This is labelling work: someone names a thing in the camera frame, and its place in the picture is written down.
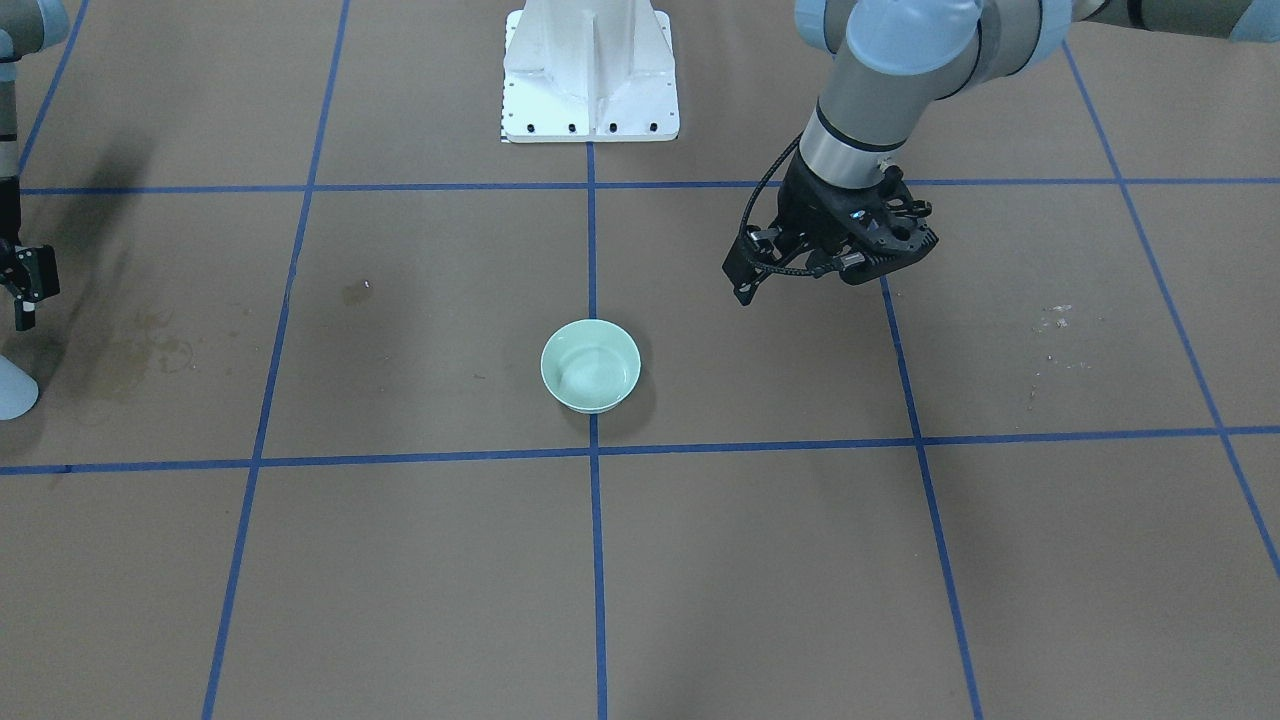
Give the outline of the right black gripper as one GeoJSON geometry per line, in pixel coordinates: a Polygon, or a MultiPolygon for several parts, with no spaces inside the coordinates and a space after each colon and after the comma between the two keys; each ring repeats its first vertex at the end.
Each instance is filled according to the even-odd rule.
{"type": "Polygon", "coordinates": [[[22,247],[1,237],[1,283],[18,300],[18,331],[33,329],[38,304],[61,290],[55,249],[22,247]]]}

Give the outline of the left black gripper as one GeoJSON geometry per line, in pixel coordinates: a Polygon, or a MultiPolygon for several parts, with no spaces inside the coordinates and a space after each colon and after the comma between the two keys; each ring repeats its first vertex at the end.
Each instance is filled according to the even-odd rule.
{"type": "Polygon", "coordinates": [[[776,259],[809,275],[874,275],[881,268],[872,228],[881,227],[878,190],[831,184],[795,156],[777,196],[776,259]]]}

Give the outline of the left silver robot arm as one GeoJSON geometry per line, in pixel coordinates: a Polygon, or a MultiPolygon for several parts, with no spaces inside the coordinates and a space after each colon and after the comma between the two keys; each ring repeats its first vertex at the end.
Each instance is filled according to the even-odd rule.
{"type": "Polygon", "coordinates": [[[873,281],[938,243],[896,154],[925,109],[1030,69],[1075,23],[1271,44],[1275,1],[800,1],[797,31],[833,69],[791,145],[778,211],[746,231],[788,275],[873,281]]]}

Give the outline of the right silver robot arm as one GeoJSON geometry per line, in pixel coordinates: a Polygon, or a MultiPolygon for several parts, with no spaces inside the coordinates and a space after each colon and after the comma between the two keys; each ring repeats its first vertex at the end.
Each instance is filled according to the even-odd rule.
{"type": "MultiPolygon", "coordinates": [[[[12,297],[14,324],[19,332],[35,328],[36,307],[60,293],[55,252],[50,246],[20,243],[20,147],[17,119],[17,63],[68,40],[73,23],[63,1],[3,1],[3,161],[1,161],[1,240],[3,288],[12,297]]],[[[639,90],[639,109],[626,110],[627,120],[644,119],[649,111],[675,110],[675,86],[639,90]]],[[[677,137],[676,120],[625,126],[625,133],[579,135],[581,140],[618,140],[626,142],[668,141],[677,137]]]]}

